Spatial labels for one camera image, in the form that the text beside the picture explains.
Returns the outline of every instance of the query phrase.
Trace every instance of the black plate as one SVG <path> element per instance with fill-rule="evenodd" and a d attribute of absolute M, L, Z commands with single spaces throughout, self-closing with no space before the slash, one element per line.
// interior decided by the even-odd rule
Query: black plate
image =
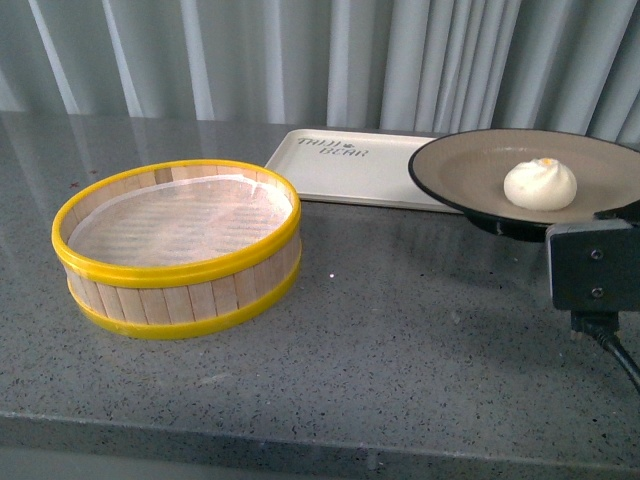
<path fill-rule="evenodd" d="M 504 194 L 504 177 L 518 163 L 544 157 L 573 171 L 576 198 L 552 212 L 513 205 Z M 544 241 L 549 225 L 590 222 L 594 212 L 640 198 L 640 153 L 570 133 L 504 129 L 449 135 L 416 151 L 409 174 L 427 194 L 483 230 L 536 242 Z"/>

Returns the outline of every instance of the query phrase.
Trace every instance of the screw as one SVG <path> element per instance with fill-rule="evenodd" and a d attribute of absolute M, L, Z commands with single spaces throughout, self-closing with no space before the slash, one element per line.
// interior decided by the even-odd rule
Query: screw
<path fill-rule="evenodd" d="M 591 250 L 591 258 L 593 258 L 594 260 L 602 260 L 602 257 L 604 257 L 604 252 L 599 248 L 594 248 L 593 250 Z"/>
<path fill-rule="evenodd" d="M 602 298 L 604 297 L 604 289 L 602 287 L 594 287 L 591 289 L 591 296 L 593 298 Z"/>

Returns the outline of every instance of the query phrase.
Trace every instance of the black device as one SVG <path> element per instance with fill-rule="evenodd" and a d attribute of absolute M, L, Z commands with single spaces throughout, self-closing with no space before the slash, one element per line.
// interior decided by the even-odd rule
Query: black device
<path fill-rule="evenodd" d="M 609 218 L 555 224 L 546 232 L 553 305 L 577 335 L 613 354 L 640 393 L 640 369 L 620 344 L 618 312 L 640 310 L 640 227 Z"/>

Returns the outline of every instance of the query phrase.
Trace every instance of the white bun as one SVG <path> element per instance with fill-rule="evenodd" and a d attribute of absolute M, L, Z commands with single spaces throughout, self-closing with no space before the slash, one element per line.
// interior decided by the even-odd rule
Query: white bun
<path fill-rule="evenodd" d="M 553 158 L 520 163 L 504 179 L 509 201 L 528 210 L 560 210 L 573 202 L 577 191 L 573 172 Z"/>

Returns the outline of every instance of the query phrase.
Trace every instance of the bamboo steamer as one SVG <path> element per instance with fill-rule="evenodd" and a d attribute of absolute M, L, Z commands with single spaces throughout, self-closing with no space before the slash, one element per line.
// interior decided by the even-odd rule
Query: bamboo steamer
<path fill-rule="evenodd" d="M 65 203 L 53 247 L 80 310 L 146 339 L 206 335 L 263 312 L 298 273 L 300 200 L 280 175 L 181 160 L 106 178 Z"/>

